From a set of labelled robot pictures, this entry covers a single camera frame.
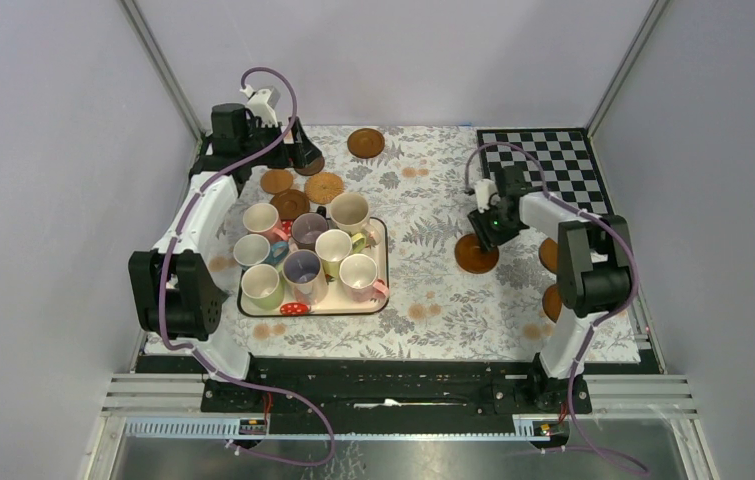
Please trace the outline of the woven rattan coaster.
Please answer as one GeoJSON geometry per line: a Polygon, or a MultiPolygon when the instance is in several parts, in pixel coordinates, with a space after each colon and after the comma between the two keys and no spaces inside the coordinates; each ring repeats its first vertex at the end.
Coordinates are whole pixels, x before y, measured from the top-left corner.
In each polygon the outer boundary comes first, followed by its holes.
{"type": "Polygon", "coordinates": [[[319,205],[327,205],[345,190],[344,181],[334,173],[320,172],[311,176],[304,185],[307,198],[319,205]]]}

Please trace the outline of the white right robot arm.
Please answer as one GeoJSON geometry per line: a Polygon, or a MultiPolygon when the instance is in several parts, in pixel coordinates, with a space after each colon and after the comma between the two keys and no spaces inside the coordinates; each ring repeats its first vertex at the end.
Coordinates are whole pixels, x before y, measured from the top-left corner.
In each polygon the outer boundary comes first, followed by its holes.
{"type": "Polygon", "coordinates": [[[467,181],[476,200],[468,219],[482,251],[489,252],[533,228],[556,245],[556,287],[562,307],[552,337],[536,354],[524,394],[550,412],[572,397],[596,328],[626,309],[637,290],[626,221],[597,216],[566,203],[523,175],[467,181]]]}

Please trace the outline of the black white chessboard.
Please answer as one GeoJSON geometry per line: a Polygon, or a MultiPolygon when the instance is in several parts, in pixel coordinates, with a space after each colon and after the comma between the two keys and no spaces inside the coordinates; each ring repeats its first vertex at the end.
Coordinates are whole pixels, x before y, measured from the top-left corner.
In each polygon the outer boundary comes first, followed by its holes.
{"type": "Polygon", "coordinates": [[[546,184],[567,203],[597,215],[612,214],[596,156],[581,128],[483,128],[477,143],[488,147],[467,162],[468,183],[521,171],[534,186],[546,184]]]}

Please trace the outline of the dark walnut coaster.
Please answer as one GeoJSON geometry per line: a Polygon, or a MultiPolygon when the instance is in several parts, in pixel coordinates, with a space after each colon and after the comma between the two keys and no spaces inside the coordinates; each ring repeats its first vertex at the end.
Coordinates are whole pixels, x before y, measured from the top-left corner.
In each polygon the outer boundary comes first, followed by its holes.
{"type": "Polygon", "coordinates": [[[294,171],[301,176],[309,177],[320,173],[325,167],[324,157],[318,157],[303,168],[295,168],[294,171]]]}

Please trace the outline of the brown ridged wooden coaster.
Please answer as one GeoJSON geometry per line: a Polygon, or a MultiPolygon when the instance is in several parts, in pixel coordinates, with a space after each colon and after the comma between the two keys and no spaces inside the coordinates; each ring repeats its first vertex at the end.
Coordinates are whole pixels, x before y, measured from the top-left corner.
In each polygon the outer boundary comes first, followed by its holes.
{"type": "Polygon", "coordinates": [[[493,270],[500,258],[497,247],[484,250],[479,238],[474,233],[462,236],[454,248],[454,257],[458,266],[465,272],[484,274],[493,270]]]}

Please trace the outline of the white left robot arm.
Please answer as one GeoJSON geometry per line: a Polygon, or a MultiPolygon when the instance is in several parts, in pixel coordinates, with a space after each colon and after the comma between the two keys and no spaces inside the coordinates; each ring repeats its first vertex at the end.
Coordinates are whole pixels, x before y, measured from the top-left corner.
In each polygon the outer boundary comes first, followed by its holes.
{"type": "Polygon", "coordinates": [[[128,271],[141,329],[228,381],[225,398],[249,411],[262,401],[264,387],[248,374],[250,352],[218,330],[227,295],[211,274],[217,229],[253,167],[307,168],[323,154],[297,116],[282,124],[258,106],[225,103],[213,107],[211,120],[178,213],[152,247],[131,254],[128,271]]]}

